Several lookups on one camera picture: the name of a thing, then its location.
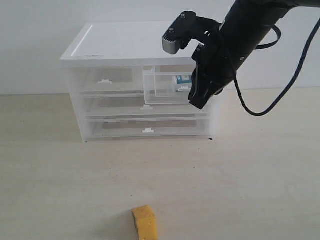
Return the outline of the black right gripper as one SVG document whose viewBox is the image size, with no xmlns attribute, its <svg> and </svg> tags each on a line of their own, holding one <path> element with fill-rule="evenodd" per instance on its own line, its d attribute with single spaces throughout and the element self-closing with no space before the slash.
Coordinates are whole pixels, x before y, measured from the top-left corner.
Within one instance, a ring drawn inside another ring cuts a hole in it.
<svg viewBox="0 0 320 240">
<path fill-rule="evenodd" d="M 202 110 L 212 96 L 222 93 L 240 66 L 240 29 L 235 25 L 200 25 L 191 38 L 203 44 L 192 55 L 196 68 L 191 75 L 188 100 Z"/>
</svg>

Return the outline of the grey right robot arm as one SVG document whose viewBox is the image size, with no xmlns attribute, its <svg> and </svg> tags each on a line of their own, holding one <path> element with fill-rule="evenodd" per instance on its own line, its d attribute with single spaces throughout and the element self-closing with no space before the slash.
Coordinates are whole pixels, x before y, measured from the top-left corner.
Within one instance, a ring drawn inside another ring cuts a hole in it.
<svg viewBox="0 0 320 240">
<path fill-rule="evenodd" d="M 209 41 L 198 46 L 192 56 L 196 69 L 188 96 L 190 104 L 203 109 L 212 96 L 233 82 L 237 70 L 291 9 L 293 6 L 284 2 L 237 0 L 224 22 L 209 30 Z"/>
</svg>

